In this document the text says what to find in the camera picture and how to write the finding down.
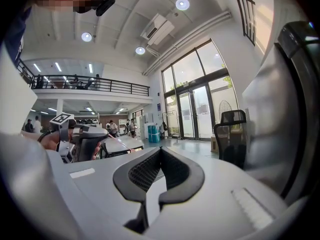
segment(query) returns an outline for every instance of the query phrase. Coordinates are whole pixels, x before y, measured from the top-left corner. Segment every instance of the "doorway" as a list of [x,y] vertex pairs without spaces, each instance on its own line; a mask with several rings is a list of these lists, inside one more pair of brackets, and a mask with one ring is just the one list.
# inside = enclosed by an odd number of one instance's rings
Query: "doorway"
[[178,95],[180,127],[183,138],[195,141],[210,141],[214,122],[213,105],[208,98],[208,85],[185,90]]

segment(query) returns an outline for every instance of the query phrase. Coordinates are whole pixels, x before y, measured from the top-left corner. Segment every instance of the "black office chair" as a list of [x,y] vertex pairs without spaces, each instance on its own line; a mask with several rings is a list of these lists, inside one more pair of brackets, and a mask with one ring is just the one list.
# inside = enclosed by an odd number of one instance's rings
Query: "black office chair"
[[221,121],[220,123],[231,123],[237,121],[245,121],[246,113],[243,110],[230,110],[221,113]]
[[246,121],[218,123],[213,127],[219,159],[243,169],[247,151]]

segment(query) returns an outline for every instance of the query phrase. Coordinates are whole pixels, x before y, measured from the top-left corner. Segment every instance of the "tree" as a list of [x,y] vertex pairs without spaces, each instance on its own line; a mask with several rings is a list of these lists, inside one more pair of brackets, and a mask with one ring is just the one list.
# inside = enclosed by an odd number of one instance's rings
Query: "tree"
[[[186,84],[187,82],[188,82],[188,81],[177,83],[177,84],[176,84],[176,87],[178,88],[179,86],[183,86],[183,85]],[[170,87],[170,90],[174,90],[174,89],[175,89],[174,86],[171,86],[171,87]],[[176,97],[176,95],[173,95],[173,96],[171,96],[170,98],[171,98],[171,100],[173,100],[173,102],[170,103],[170,106],[177,105],[177,97]]]
[[230,76],[226,76],[223,81],[226,81],[228,82],[228,88],[231,88],[232,87],[232,82],[231,82],[231,79],[230,79]]

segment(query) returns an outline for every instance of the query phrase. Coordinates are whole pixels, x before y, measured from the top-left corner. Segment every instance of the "fan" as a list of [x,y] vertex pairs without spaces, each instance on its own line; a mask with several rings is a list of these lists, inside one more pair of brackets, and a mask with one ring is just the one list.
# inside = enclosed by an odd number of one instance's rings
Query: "fan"
[[232,110],[232,107],[230,106],[229,102],[226,100],[222,100],[219,105],[219,119],[220,119],[220,121],[221,121],[221,114],[223,112],[227,112],[227,111],[231,111],[231,110]]

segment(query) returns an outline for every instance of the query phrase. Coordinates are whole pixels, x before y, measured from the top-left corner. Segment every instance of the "black railing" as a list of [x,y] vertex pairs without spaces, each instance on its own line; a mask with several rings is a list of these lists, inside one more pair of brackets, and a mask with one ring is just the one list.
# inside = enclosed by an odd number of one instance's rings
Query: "black railing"
[[239,6],[243,35],[248,37],[251,43],[256,46],[256,17],[253,0],[236,0]]
[[35,80],[35,75],[30,71],[30,69],[24,64],[21,59],[19,60],[19,64],[16,69],[19,71],[20,76],[23,78],[23,80],[31,87],[32,83]]
[[149,96],[149,86],[83,75],[38,75],[32,89],[77,89]]

